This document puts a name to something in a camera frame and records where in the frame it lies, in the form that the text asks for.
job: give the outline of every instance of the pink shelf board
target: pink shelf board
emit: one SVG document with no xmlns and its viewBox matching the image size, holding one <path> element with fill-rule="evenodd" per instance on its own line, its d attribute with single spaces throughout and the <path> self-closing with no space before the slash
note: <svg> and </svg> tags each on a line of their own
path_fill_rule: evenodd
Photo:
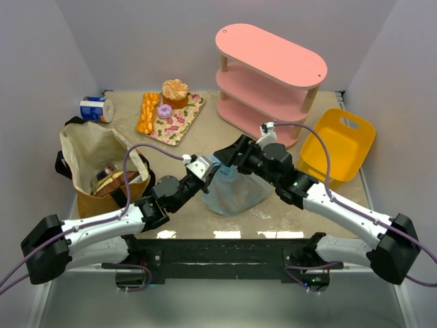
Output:
<svg viewBox="0 0 437 328">
<path fill-rule="evenodd" d="M 232 24 L 216 35 L 226 57 L 290 87 L 311 89 L 326 77 L 325 61 L 311 50 L 249 24 Z"/>
<path fill-rule="evenodd" d="M 233 98 L 276 120 L 297 122 L 301 113 L 303 90 L 281 85 L 239 63 L 229 63 L 226 72 L 217 71 L 218 86 Z"/>
<path fill-rule="evenodd" d="M 261 137 L 259 126 L 272 121 L 269 117 L 229 96 L 227 100 L 218 100 L 217 112 L 226 122 L 236 126 L 255 139 Z M 292 131 L 292 126 L 281 126 L 276 129 L 278 142 L 285 145 L 286 148 L 297 142 L 297 139 L 291 138 Z"/>
</svg>

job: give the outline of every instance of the white enclosure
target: white enclosure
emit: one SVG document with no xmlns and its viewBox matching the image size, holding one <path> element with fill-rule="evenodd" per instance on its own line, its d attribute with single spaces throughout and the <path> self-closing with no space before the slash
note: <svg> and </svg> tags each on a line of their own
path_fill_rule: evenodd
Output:
<svg viewBox="0 0 437 328">
<path fill-rule="evenodd" d="M 217 31 L 250 23 L 319 53 L 323 90 L 345 90 L 395 0 L 57 0 L 100 87 L 156 88 L 179 78 L 216 90 Z"/>
<path fill-rule="evenodd" d="M 22 258 L 19 244 L 41 218 L 70 212 L 74 192 L 55 173 L 54 160 L 59 129 L 77 114 L 79 99 L 103 89 L 157 88 L 174 78 L 216 90 L 214 37 L 231 23 L 257 25 L 326 60 L 322 89 L 347 90 L 348 110 L 376 127 L 364 164 L 376 210 L 410 216 L 437 252 L 436 12 L 433 0 L 4 0 L 0 276 Z M 430 282 L 436 273 L 424 255 L 412 270 Z M 435 327 L 435 289 L 406 285 L 419 326 Z M 65 279 L 57 286 L 69 290 Z M 0 326 L 24 327 L 34 294 L 25 282 L 0 297 Z M 347 305 L 336 300 L 339 308 Z M 371 300 L 364 302 L 370 308 Z M 390 309 L 400 318 L 396 311 Z"/>
<path fill-rule="evenodd" d="M 437 252 L 437 3 L 398 0 L 346 92 L 350 111 L 375 125 L 364 172 L 377 210 L 412 218 Z M 437 281 L 436 265 L 421 255 L 411 275 Z M 420 327 L 435 327 L 435 288 L 409 282 Z"/>
<path fill-rule="evenodd" d="M 393 286 L 369 273 L 333 273 L 321 297 L 297 284 L 198 279 L 170 279 L 126 297 L 109 288 L 114 279 L 108 271 L 59 277 L 41 328 L 404 328 Z M 78 313 L 64 295 L 81 300 Z"/>
<path fill-rule="evenodd" d="M 65 218 L 71 183 L 54 170 L 59 127 L 96 82 L 52 0 L 2 1 L 0 10 L 0 276 L 22 257 L 25 232 L 43 217 Z M 23 327 L 35 288 L 0 297 L 0 326 Z"/>
</svg>

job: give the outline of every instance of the blue plastic bag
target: blue plastic bag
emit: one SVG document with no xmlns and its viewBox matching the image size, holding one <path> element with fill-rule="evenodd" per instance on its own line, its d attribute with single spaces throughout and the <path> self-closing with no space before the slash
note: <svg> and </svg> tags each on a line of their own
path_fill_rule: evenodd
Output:
<svg viewBox="0 0 437 328">
<path fill-rule="evenodd" d="M 230 217 L 266 199 L 273 187 L 255 174 L 244 175 L 236 166 L 226 167 L 216 157 L 208 157 L 221 167 L 215 173 L 209 193 L 202 196 L 205 205 L 213 212 Z"/>
</svg>

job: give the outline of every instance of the brown paper bag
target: brown paper bag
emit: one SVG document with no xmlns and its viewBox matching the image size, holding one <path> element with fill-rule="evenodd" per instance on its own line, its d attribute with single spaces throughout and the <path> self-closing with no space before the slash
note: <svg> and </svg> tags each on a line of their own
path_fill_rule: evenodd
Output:
<svg viewBox="0 0 437 328">
<path fill-rule="evenodd" d="M 91 195 L 91 181 L 108 163 L 123 167 L 124 155 L 130 142 L 114 128 L 104 128 L 93 122 L 73 118 L 59 133 L 62 151 L 58 152 L 55 169 L 70 178 L 77 193 L 80 218 L 111 212 L 126 205 L 126 186 L 121 186 L 104 197 Z M 130 153 L 128 171 L 138 171 L 142 182 L 130 183 L 131 202 L 143 196 L 146 188 L 154 185 L 154 174 L 148 161 L 137 150 Z"/>
</svg>

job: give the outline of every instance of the toy food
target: toy food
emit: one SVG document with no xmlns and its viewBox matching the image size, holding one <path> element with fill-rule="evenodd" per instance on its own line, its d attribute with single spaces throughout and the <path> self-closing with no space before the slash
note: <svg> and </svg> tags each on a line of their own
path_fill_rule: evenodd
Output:
<svg viewBox="0 0 437 328">
<path fill-rule="evenodd" d="M 158 116 L 160 118 L 169 118 L 171 115 L 173 115 L 173 108 L 167 104 L 159 105 L 156 111 L 158 112 Z"/>
<path fill-rule="evenodd" d="M 181 80 L 167 80 L 163 83 L 163 103 L 173 109 L 181 109 L 188 104 L 188 86 Z"/>
<path fill-rule="evenodd" d="M 127 171 L 127 174 L 128 174 L 129 183 L 132 180 L 134 180 L 137 176 L 140 176 L 139 172 L 137 171 Z M 110 176 L 105 177 L 105 179 L 101 183 L 96 185 L 92 195 L 96 197 L 103 197 L 123 185 L 124 185 L 123 171 L 117 171 L 112 173 Z"/>
<path fill-rule="evenodd" d="M 143 96 L 144 101 L 141 105 L 141 115 L 137 124 L 137 131 L 149 135 L 153 131 L 156 106 L 159 103 L 159 94 L 147 92 Z"/>
</svg>

